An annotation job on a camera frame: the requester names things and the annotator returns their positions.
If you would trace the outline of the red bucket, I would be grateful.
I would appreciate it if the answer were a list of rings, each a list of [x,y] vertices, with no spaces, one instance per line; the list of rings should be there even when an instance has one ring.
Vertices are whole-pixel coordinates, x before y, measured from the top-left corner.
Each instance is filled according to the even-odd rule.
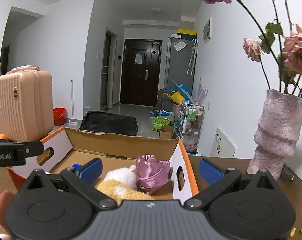
[[[65,108],[54,108],[53,117],[55,126],[63,126],[65,124],[67,111]]]

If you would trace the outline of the orange tangerine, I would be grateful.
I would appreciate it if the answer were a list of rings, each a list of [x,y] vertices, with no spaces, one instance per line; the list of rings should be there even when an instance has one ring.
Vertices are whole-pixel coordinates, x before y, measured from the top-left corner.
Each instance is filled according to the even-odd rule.
[[[8,137],[5,134],[0,134],[0,140],[8,141]]]

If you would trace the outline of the eyeglasses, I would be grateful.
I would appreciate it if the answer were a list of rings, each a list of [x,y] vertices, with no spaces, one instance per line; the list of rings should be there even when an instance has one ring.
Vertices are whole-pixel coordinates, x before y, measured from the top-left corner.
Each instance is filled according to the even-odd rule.
[[[284,164],[280,177],[282,178],[282,180],[292,182],[295,178],[295,175],[291,171],[291,169],[286,164]]]

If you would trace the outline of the dark wooden door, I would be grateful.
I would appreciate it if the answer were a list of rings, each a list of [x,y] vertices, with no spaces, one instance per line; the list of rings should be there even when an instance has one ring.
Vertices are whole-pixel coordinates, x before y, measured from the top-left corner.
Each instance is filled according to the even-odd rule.
[[[162,42],[126,39],[121,77],[121,104],[156,106]]]

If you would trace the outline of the yellow box on refrigerator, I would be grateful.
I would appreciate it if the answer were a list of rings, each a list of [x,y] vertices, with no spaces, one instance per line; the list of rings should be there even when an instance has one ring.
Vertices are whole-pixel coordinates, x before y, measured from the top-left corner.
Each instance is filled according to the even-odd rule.
[[[177,33],[180,35],[191,35],[196,36],[197,32],[193,30],[186,30],[186,29],[177,29]]]

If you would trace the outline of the mauve satin cloth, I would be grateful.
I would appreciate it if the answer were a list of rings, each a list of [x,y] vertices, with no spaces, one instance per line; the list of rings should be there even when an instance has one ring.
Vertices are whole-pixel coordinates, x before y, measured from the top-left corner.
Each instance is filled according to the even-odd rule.
[[[136,160],[136,174],[139,188],[151,195],[170,180],[171,165],[167,160],[157,160],[154,155],[139,155]]]

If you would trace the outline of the black bag on floor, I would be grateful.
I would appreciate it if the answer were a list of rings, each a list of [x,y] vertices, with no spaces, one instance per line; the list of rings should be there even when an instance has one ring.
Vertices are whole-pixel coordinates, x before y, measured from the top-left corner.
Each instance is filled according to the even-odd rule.
[[[79,128],[81,131],[115,133],[136,136],[138,123],[134,116],[119,115],[102,111],[88,111]]]

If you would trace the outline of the white yellow plush toy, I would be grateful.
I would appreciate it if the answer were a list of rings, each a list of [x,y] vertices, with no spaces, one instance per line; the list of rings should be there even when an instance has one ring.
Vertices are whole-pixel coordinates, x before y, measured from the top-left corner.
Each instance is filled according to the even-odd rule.
[[[136,165],[109,171],[96,189],[113,199],[117,206],[123,200],[155,200],[152,196],[137,190]]]

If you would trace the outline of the dried pink roses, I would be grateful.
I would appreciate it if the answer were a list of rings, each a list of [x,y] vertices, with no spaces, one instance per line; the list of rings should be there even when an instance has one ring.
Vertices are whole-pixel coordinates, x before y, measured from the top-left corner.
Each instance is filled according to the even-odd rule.
[[[207,4],[237,1],[257,23],[250,9],[242,0],[202,0]],[[302,28],[298,24],[290,24],[290,34],[284,35],[279,18],[268,22],[263,28],[257,24],[261,34],[256,40],[244,38],[243,49],[247,57],[254,62],[261,62],[261,56],[271,54],[278,66],[279,91],[289,93],[289,85],[293,85],[292,94],[302,99]]]

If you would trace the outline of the white wall panel box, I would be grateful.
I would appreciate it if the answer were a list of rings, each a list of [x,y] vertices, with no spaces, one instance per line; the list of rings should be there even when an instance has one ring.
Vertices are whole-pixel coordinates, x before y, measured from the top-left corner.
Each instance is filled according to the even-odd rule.
[[[212,18],[210,17],[203,27],[203,41],[207,43],[212,38]]]

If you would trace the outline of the purple textured vase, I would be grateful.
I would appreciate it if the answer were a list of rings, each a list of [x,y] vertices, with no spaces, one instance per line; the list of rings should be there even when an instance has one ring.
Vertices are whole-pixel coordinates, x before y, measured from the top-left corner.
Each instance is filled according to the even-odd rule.
[[[247,173],[267,169],[278,180],[286,158],[295,155],[302,127],[302,99],[269,89],[258,121],[254,141],[257,144]]]

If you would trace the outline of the metal storage cart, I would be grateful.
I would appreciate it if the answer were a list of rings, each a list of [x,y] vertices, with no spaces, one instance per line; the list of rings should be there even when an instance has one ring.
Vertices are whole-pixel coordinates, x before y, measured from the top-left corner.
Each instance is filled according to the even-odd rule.
[[[176,138],[182,141],[189,155],[197,155],[200,142],[201,130],[204,121],[205,109],[202,105],[184,100],[181,104],[177,124]]]

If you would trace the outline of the pink ribbed small suitcase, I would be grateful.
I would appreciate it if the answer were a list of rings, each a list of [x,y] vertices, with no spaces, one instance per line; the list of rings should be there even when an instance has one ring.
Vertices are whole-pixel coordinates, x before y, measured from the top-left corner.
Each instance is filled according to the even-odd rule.
[[[30,69],[0,76],[0,134],[14,141],[34,141],[53,126],[49,72]]]

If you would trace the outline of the red cardboard fruit box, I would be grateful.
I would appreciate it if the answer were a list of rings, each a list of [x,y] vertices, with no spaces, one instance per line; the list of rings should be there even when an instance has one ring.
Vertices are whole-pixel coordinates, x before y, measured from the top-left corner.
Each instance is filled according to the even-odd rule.
[[[109,171],[129,167],[139,155],[149,154],[157,160],[169,161],[172,169],[170,182],[152,195],[155,199],[178,199],[184,203],[199,193],[189,157],[183,143],[178,140],[92,133],[62,127],[41,142],[44,149],[53,154],[43,165],[39,165],[37,157],[31,157],[26,160],[26,165],[8,169],[17,189],[35,169],[60,173],[74,164],[84,165],[100,158],[102,174],[93,183],[97,186]]]

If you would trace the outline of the grey refrigerator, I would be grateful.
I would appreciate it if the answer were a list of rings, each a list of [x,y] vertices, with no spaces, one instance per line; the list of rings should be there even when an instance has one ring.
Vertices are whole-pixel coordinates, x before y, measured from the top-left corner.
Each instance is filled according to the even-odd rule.
[[[176,85],[186,85],[192,94],[194,74],[191,74],[193,64],[190,63],[194,41],[184,38],[170,37],[167,45],[165,62],[164,90],[176,88]]]

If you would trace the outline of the pink layered sponge block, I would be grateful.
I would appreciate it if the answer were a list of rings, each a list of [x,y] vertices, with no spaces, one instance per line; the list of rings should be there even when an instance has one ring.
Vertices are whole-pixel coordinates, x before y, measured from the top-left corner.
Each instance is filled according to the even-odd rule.
[[[15,194],[8,190],[5,190],[0,194],[0,226],[2,228],[7,228],[5,221],[6,211],[14,197]]]

